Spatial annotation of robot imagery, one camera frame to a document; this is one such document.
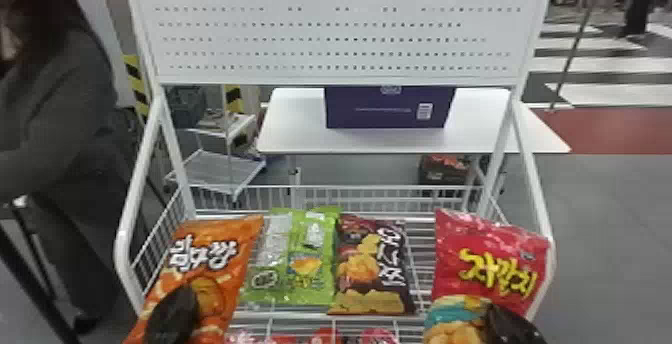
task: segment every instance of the red snack bag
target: red snack bag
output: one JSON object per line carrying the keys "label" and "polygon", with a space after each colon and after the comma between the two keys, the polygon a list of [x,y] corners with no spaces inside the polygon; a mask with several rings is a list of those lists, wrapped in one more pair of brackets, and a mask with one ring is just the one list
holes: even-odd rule
{"label": "red snack bag", "polygon": [[343,344],[343,338],[338,330],[322,327],[313,333],[308,344]]}
{"label": "red snack bag", "polygon": [[396,336],[384,328],[367,328],[359,334],[357,344],[399,344]]}
{"label": "red snack bag", "polygon": [[549,241],[476,215],[436,211],[436,270],[432,300],[485,297],[525,316],[546,276]]}

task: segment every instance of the dark snack bag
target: dark snack bag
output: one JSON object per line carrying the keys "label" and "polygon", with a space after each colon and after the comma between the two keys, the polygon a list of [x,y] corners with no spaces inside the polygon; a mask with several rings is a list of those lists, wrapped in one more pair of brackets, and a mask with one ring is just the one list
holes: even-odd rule
{"label": "dark snack bag", "polygon": [[415,313],[406,276],[402,223],[342,215],[337,293],[329,314]]}
{"label": "dark snack bag", "polygon": [[485,313],[485,336],[487,344],[546,344],[534,324],[495,304]]}

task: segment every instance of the person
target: person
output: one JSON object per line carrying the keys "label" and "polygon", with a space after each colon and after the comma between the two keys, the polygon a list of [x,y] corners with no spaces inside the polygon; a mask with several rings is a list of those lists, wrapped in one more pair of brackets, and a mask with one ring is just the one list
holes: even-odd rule
{"label": "person", "polygon": [[625,11],[625,25],[621,28],[618,38],[646,33],[646,24],[654,0],[632,0]]}
{"label": "person", "polygon": [[0,203],[35,203],[84,334],[121,291],[112,253],[130,172],[111,66],[77,0],[0,0],[0,45]]}

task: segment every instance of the white wire rack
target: white wire rack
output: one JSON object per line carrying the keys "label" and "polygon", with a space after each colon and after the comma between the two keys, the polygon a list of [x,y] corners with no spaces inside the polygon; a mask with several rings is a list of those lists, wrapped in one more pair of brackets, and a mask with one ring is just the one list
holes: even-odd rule
{"label": "white wire rack", "polygon": [[[155,92],[124,207],[115,265],[136,313],[151,289],[176,227],[193,219],[227,218],[271,207],[310,209],[338,204],[345,212],[401,218],[408,235],[407,271],[419,311],[413,316],[328,316],[324,309],[245,304],[230,331],[259,337],[310,336],[331,327],[356,336],[386,327],[402,343],[419,343],[434,269],[436,208],[506,219],[491,197],[504,145],[513,129],[539,233],[549,239],[546,279],[528,318],[536,313],[555,270],[555,245],[530,140],[521,130],[522,92],[547,0],[129,0],[139,49]],[[167,84],[400,84],[506,86],[507,104],[487,175],[480,186],[247,186],[238,200],[212,184],[193,186],[165,100]],[[138,224],[145,177],[160,131],[177,190],[153,221],[137,255],[131,237]],[[223,168],[217,163],[213,173]]]}
{"label": "white wire rack", "polygon": [[[295,208],[311,209],[323,205],[338,205],[345,212],[379,219],[404,220],[408,236],[407,274],[411,294],[416,307],[422,313],[429,308],[430,293],[435,265],[434,212],[439,208],[460,210],[473,207],[472,197],[482,193],[478,187],[466,186],[247,186],[238,202],[232,203],[225,193],[191,187],[198,219],[232,218],[245,214],[266,213],[273,207],[291,207],[292,195],[300,196],[300,205]],[[507,223],[504,214],[494,204],[492,219]],[[160,271],[172,233],[185,220],[185,205],[181,191],[176,191],[166,209],[161,213],[147,237],[141,251],[130,263],[131,274],[141,294],[132,301],[141,305],[143,296],[149,293]],[[250,264],[256,262],[253,253]],[[274,306],[262,304],[241,305],[238,318],[259,317],[299,320],[347,320],[324,314],[324,308],[301,306]],[[390,317],[371,317],[371,320],[389,320]],[[405,317],[399,320],[417,321],[420,318]]]}

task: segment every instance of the white stripe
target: white stripe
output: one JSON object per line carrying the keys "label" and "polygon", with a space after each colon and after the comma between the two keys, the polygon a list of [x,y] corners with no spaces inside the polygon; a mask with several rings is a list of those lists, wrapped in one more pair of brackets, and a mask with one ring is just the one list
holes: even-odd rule
{"label": "white stripe", "polygon": [[560,96],[572,105],[672,106],[672,84],[563,84]]}
{"label": "white stripe", "polygon": [[658,36],[667,37],[668,39],[672,40],[672,28],[670,27],[666,27],[661,24],[649,24],[648,30],[649,32],[655,33]]}
{"label": "white stripe", "polygon": [[[573,38],[542,38],[537,40],[536,47],[537,49],[569,50],[572,48],[573,44]],[[579,42],[579,50],[583,49],[642,50],[646,48],[627,40],[616,40],[611,38],[584,38]]]}
{"label": "white stripe", "polygon": [[[578,24],[552,24],[552,23],[544,23],[544,25],[541,27],[542,32],[578,32],[579,31],[579,25]],[[602,33],[602,31],[598,28],[591,27],[589,25],[586,26],[586,28],[583,29],[583,33]]]}
{"label": "white stripe", "polygon": [[[537,57],[530,71],[561,72],[567,57]],[[588,73],[671,73],[672,58],[650,57],[578,57],[572,61],[570,72]]]}

